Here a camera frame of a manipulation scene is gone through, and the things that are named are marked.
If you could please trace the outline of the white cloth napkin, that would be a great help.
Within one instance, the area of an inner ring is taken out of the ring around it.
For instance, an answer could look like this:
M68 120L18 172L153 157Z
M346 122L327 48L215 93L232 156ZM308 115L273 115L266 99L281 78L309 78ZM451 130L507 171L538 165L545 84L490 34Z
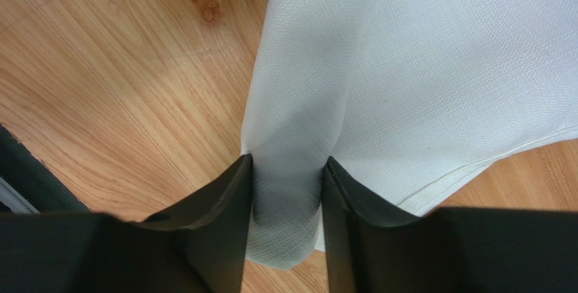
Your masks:
M247 257L323 248L334 157L423 215L494 162L577 137L577 0L269 0L242 125Z

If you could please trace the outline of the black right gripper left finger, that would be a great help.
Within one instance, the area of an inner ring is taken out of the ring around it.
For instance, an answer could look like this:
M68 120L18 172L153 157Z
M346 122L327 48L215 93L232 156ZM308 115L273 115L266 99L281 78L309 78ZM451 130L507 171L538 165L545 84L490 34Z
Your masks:
M252 208L252 157L150 215L1 217L2 292L239 292Z

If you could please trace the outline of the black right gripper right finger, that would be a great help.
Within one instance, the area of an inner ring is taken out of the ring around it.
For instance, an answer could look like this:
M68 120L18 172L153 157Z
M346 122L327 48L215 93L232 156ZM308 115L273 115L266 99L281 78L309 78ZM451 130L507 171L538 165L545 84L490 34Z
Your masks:
M577 214L438 208L414 216L329 158L322 214L331 292L576 292Z

